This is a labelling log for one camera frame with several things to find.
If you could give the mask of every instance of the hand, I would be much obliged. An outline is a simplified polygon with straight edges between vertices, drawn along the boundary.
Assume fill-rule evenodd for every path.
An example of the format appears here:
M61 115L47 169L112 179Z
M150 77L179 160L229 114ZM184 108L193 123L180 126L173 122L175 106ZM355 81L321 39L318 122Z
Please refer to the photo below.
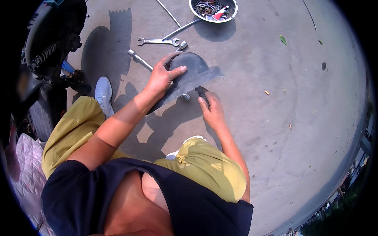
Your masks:
M169 71L169 65L172 59L181 53L183 52L172 52L163 57L163 59L155 65L150 80L144 89L145 91L153 96L157 96L159 99L164 96L172 80L177 76L182 75L187 70L186 66L180 66Z
M200 103L203 118L205 119L206 123L208 123L217 134L223 130L227 130L228 126L222 103L210 91L205 92L205 95L209 101L209 107L202 97L198 97L198 102Z

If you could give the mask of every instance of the coil spring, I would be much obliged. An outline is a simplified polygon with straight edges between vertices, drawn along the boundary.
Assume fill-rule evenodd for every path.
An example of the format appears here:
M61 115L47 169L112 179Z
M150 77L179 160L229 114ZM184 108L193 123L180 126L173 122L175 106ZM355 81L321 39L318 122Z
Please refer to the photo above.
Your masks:
M55 43L45 48L45 50L43 50L42 53L36 56L35 60L31 62L31 64L29 65L29 68L32 71L34 70L34 68L38 68L55 50L56 50Z

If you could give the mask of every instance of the person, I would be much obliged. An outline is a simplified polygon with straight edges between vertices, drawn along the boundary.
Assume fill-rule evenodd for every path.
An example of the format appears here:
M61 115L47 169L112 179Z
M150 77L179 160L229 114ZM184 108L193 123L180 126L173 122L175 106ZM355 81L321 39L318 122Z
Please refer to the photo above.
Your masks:
M161 59L143 91L117 113L102 77L95 98L79 97L59 121L42 156L43 212L56 235L248 235L249 172L213 93L205 93L209 106L198 101L223 152L201 136L155 163L117 150L187 70L167 70L180 53Z

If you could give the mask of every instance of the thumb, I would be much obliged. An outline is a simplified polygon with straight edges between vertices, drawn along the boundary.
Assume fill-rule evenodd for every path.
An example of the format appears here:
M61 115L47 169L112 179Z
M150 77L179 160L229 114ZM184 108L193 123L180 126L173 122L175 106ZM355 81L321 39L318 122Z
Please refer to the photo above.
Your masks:
M173 69L172 71L169 71L168 75L173 80L177 76L184 74L186 70L187 70L186 66L180 66L180 67Z
M208 104L202 97L198 97L198 103L202 109L202 113L209 112Z

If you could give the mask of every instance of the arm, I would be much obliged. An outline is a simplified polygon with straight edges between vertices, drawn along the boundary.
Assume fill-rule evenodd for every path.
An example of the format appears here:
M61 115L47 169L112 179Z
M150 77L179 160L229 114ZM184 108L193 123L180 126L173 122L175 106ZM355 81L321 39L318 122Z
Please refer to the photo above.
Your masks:
M198 97L198 102L200 103L202 109L203 118L217 134L220 140L220 144L222 145L223 153L230 159L236 161L241 166L247 181L245 192L241 199L248 203L251 203L249 196L251 181L249 179L248 167L245 163L242 153L240 152L234 138L232 137L230 128L228 128L227 126L222 103L210 91L205 92L205 95L209 101L209 107L202 97Z
M89 170L110 160L142 117L164 96L172 80L186 71L186 66L167 71L171 60L181 53L173 52L161 59L155 65L145 89L107 119L88 142L74 151L67 160L77 160Z

